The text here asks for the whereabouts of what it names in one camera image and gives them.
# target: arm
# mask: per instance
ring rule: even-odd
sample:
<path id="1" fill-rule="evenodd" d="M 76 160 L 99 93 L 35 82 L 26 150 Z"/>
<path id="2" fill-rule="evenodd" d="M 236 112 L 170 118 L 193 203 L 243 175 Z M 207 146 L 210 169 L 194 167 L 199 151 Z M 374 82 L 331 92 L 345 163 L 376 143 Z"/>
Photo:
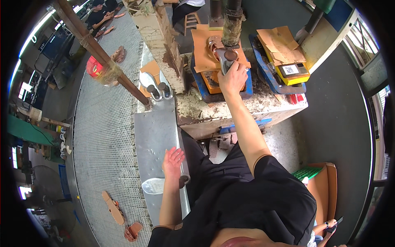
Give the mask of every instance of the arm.
<path id="1" fill-rule="evenodd" d="M 225 76 L 221 71 L 218 72 L 218 81 L 235 123 L 240 148 L 246 157 L 252 175 L 254 175 L 255 163 L 261 157 L 271 155 L 271 152 L 261 130 L 239 94 L 248 78 L 245 68 L 245 65 L 235 61 Z"/>
<path id="2" fill-rule="evenodd" d="M 162 169 L 165 173 L 162 205 L 159 212 L 159 224 L 174 229 L 182 220 L 180 202 L 181 162 L 185 159 L 181 149 L 173 147 L 166 150 Z"/>
<path id="3" fill-rule="evenodd" d="M 317 244 L 317 247 L 324 247 L 326 245 L 326 242 L 328 242 L 329 238 L 331 238 L 331 236 L 335 233 L 335 231 L 336 229 L 332 233 L 327 232 L 325 237 L 321 240 L 321 242 Z"/>
<path id="4" fill-rule="evenodd" d="M 332 228 L 332 227 L 334 227 L 334 225 L 336 224 L 337 221 L 335 219 L 331 219 L 330 221 L 327 221 L 327 222 L 328 222 L 328 225 L 329 225 L 328 228 Z M 325 223 L 320 224 L 320 225 L 316 225 L 315 227 L 313 227 L 313 231 L 315 233 L 323 231 L 325 229 L 326 229 L 326 224 Z"/>
<path id="5" fill-rule="evenodd" d="M 110 15 L 105 15 L 99 23 L 92 25 L 93 29 L 98 29 L 106 20 L 109 20 L 110 18 Z"/>

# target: red bucket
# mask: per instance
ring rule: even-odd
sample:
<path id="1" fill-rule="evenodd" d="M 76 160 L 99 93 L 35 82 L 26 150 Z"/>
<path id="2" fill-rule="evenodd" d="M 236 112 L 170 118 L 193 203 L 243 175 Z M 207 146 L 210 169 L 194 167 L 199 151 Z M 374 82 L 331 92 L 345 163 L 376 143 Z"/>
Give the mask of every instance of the red bucket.
<path id="1" fill-rule="evenodd" d="M 94 79 L 98 79 L 102 70 L 103 66 L 93 56 L 91 56 L 87 62 L 87 73 Z"/>

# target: wooden stool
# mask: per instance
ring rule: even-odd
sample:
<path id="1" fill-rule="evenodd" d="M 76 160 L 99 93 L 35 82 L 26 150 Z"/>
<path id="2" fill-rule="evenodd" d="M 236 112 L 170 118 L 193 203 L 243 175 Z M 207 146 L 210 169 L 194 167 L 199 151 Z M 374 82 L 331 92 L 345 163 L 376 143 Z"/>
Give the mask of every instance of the wooden stool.
<path id="1" fill-rule="evenodd" d="M 196 27 L 196 24 L 188 24 L 188 23 L 197 23 L 200 24 L 200 19 L 199 16 L 196 12 L 192 12 L 190 14 L 187 14 L 185 16 L 185 21 L 184 21 L 184 36 L 186 36 L 186 29 L 187 28 L 192 28 Z"/>

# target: rusty pole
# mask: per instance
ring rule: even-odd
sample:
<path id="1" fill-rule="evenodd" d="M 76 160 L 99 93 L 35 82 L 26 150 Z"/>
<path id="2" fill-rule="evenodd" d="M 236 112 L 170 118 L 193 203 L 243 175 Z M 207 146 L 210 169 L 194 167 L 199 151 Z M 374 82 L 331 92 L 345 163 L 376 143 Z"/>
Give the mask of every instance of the rusty pole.
<path id="1" fill-rule="evenodd" d="M 107 66 L 111 59 L 99 43 L 89 34 L 89 31 L 84 27 L 81 20 L 73 11 L 67 0 L 55 0 L 53 7 L 57 14 L 70 29 L 72 34 L 83 43 L 86 43 L 85 48 L 92 56 L 103 66 Z M 129 78 L 122 72 L 118 77 L 118 82 L 124 86 L 133 96 L 135 96 L 141 103 L 148 105 L 148 99 L 137 89 L 137 87 L 129 80 Z"/>

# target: qr code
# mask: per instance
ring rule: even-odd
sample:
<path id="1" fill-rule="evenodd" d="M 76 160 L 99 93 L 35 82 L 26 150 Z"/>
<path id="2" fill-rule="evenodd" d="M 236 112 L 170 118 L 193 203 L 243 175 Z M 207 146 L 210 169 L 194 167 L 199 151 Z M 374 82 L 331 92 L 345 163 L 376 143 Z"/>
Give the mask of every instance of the qr code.
<path id="1" fill-rule="evenodd" d="M 287 71 L 287 74 L 294 74 L 295 73 L 291 67 L 285 67 L 285 70 Z"/>
<path id="2" fill-rule="evenodd" d="M 291 65 L 288 65 L 288 66 L 283 66 L 283 69 L 284 69 L 284 72 L 285 72 L 286 75 L 299 73 L 296 65 L 294 65 L 294 64 L 291 64 Z"/>

